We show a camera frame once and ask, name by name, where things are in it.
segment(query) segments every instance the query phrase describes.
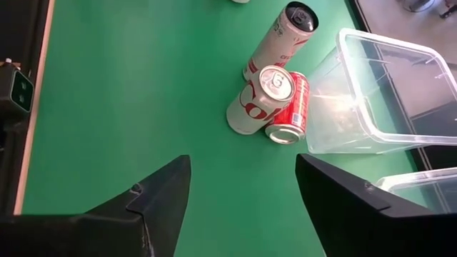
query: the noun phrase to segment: coke logo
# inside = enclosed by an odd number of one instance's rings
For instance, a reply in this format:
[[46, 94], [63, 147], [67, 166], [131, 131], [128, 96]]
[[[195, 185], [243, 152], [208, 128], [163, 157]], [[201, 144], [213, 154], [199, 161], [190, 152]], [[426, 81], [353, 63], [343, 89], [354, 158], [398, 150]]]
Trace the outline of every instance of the coke logo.
[[281, 108], [276, 108], [268, 114], [262, 108], [252, 103], [252, 100], [256, 98], [256, 90], [254, 89], [252, 81], [248, 81], [248, 85], [249, 86], [246, 86], [240, 93], [239, 101], [241, 106], [244, 107], [244, 110], [251, 118], [269, 121], [281, 111]]

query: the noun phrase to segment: plastic bin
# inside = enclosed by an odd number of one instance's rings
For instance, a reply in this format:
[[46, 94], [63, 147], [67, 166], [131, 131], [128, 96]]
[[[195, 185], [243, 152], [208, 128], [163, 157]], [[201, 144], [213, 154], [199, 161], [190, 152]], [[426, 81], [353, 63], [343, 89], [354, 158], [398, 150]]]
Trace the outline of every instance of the plastic bin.
[[385, 153], [457, 145], [455, 129], [410, 122], [447, 108], [445, 122], [457, 125], [456, 81], [433, 49], [342, 29], [336, 47], [308, 79], [306, 140], [311, 153]]
[[387, 176], [375, 186], [434, 213], [457, 213], [457, 168]]

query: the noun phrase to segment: white soda can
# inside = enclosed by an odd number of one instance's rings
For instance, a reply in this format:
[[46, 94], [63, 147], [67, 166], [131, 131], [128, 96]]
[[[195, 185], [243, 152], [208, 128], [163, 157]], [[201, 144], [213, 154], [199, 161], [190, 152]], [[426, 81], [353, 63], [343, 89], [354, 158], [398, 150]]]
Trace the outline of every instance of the white soda can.
[[227, 108], [228, 124], [240, 134], [253, 134], [290, 104], [294, 92], [292, 77], [285, 69], [267, 66], [251, 77]]
[[318, 25], [317, 15], [307, 5], [297, 1], [288, 3], [249, 59], [243, 70], [245, 80], [265, 66], [284, 67]]

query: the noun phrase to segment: transparent plastic box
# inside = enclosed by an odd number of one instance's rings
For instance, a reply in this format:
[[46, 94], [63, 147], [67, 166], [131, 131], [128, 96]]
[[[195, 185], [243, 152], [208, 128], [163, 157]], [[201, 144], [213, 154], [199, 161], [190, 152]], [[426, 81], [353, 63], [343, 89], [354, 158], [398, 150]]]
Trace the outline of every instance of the transparent plastic box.
[[375, 186], [437, 214], [457, 213], [457, 168], [387, 176]]
[[[308, 80], [311, 153], [457, 145], [456, 81], [433, 49], [342, 29]], [[447, 116], [434, 118], [436, 110]], [[436, 126], [433, 119], [449, 126]]]

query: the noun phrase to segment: soda can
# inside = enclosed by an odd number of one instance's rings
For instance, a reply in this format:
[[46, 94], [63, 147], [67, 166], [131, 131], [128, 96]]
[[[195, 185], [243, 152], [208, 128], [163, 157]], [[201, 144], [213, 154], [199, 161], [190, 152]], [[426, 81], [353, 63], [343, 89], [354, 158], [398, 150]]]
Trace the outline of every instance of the soda can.
[[317, 29], [317, 15], [307, 5], [292, 1], [257, 46], [243, 70], [245, 80], [267, 65], [284, 67]]
[[243, 135], [255, 133], [290, 104], [294, 92], [292, 77], [285, 69], [263, 68], [228, 106], [229, 126]]
[[276, 143], [290, 144], [305, 138], [306, 118], [308, 116], [309, 83], [306, 77], [292, 71], [295, 94], [291, 104], [265, 128], [266, 135]]

